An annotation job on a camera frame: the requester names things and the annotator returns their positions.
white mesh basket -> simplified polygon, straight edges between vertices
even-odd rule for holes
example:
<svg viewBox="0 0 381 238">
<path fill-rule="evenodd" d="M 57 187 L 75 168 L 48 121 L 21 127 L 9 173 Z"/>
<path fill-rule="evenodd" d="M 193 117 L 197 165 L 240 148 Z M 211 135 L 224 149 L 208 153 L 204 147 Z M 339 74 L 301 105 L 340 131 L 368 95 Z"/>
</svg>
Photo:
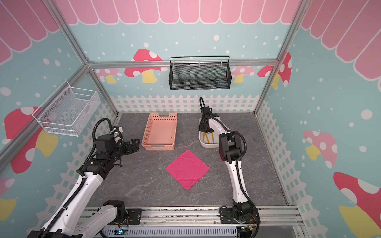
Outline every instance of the white mesh basket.
<svg viewBox="0 0 381 238">
<path fill-rule="evenodd" d="M 32 116 L 48 133 L 79 136 L 101 100 L 97 91 L 73 88 L 66 83 L 68 87 L 53 100 L 50 96 Z M 49 105 L 43 107 L 48 100 L 51 100 Z"/>
</svg>

metal bracket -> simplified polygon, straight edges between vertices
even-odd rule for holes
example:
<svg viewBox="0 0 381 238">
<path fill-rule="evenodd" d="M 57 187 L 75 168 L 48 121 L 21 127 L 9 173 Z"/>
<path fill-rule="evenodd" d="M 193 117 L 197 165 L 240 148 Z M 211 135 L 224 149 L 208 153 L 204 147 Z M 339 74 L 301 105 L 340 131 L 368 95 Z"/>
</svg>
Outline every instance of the metal bracket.
<svg viewBox="0 0 381 238">
<path fill-rule="evenodd" d="M 249 219 L 245 222 L 238 222 L 234 218 L 233 208 L 221 208 L 219 210 L 221 224 L 254 224 L 254 219 Z"/>
</svg>

pink napkin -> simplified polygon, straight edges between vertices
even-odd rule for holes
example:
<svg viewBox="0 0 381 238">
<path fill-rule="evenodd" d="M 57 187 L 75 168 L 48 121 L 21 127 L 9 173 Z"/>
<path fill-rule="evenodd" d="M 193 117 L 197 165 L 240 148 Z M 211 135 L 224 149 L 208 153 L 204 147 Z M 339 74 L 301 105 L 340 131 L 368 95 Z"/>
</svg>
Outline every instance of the pink napkin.
<svg viewBox="0 0 381 238">
<path fill-rule="evenodd" d="M 181 186 L 189 190 L 208 172 L 210 167 L 190 150 L 186 150 L 166 169 Z"/>
</svg>

black mesh basket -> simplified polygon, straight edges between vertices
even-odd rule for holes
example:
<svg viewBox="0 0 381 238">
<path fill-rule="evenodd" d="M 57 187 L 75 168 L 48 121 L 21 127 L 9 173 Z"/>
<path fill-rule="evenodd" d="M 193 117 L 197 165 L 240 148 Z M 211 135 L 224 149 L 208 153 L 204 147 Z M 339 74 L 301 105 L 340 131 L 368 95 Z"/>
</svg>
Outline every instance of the black mesh basket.
<svg viewBox="0 0 381 238">
<path fill-rule="evenodd" d="M 197 58 L 189 61 L 185 58 Z M 232 74 L 229 56 L 171 57 L 171 90 L 229 89 Z"/>
</svg>

gray tabletop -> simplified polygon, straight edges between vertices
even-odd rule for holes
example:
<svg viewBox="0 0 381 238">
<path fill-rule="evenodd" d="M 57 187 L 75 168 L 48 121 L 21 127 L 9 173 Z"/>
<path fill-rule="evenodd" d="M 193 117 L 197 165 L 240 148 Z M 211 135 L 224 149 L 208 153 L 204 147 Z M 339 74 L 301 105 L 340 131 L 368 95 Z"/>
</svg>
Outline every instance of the gray tabletop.
<svg viewBox="0 0 381 238">
<path fill-rule="evenodd" d="M 143 138 L 148 113 L 122 114 L 124 140 Z M 219 113 L 232 130 L 247 141 L 242 170 L 247 192 L 257 206 L 286 205 L 253 113 Z M 114 167 L 90 199 L 87 207 L 110 199 L 132 206 L 231 206 L 232 184 L 218 148 L 204 148 L 198 138 L 201 113 L 179 113 L 174 151 L 146 151 L 122 157 L 123 167 Z M 166 170 L 185 150 L 191 150 L 210 170 L 188 191 Z"/>
</svg>

